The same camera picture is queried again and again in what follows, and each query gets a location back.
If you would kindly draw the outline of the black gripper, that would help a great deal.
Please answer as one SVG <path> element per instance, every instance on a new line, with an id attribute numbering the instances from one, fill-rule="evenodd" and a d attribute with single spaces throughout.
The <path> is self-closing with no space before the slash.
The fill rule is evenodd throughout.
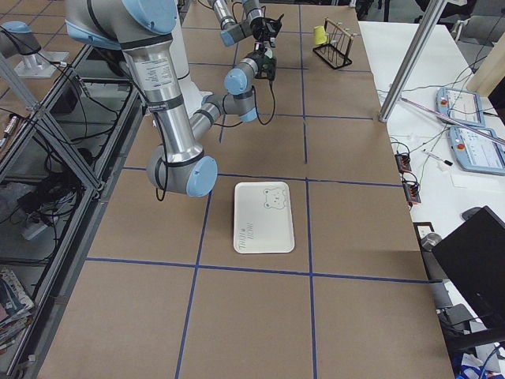
<path id="1" fill-rule="evenodd" d="M 274 80 L 276 75 L 277 58 L 265 59 L 262 50 L 252 53 L 252 59 L 257 65 L 256 79 Z"/>
<path id="2" fill-rule="evenodd" d="M 277 36 L 268 33 L 265 18 L 266 17 L 257 17 L 252 20 L 252 35 L 258 42 L 268 42 Z"/>

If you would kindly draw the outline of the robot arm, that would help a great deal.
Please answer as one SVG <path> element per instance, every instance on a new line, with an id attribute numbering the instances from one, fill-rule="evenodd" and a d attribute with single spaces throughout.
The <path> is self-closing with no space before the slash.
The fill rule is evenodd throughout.
<path id="1" fill-rule="evenodd" d="M 266 17 L 259 1 L 242 1 L 243 17 L 237 20 L 227 1 L 208 1 L 208 5 L 221 28 L 220 36 L 226 47 L 233 46 L 250 36 L 262 44 L 275 47 L 275 40 L 282 27 L 282 15 L 277 19 Z"/>
<path id="2" fill-rule="evenodd" d="M 216 161 L 205 154 L 201 137 L 224 114 L 243 122 L 256 119 L 255 79 L 275 79 L 271 49 L 281 19 L 265 16 L 258 1 L 243 1 L 245 17 L 236 21 L 225 1 L 210 1 L 221 39 L 232 46 L 252 36 L 253 51 L 224 79 L 226 94 L 200 92 L 189 75 L 175 1 L 67 1 L 69 36 L 93 47 L 120 51 L 132 82 L 144 98 L 161 144 L 148 164 L 150 182 L 163 192 L 203 197 L 213 189 Z"/>

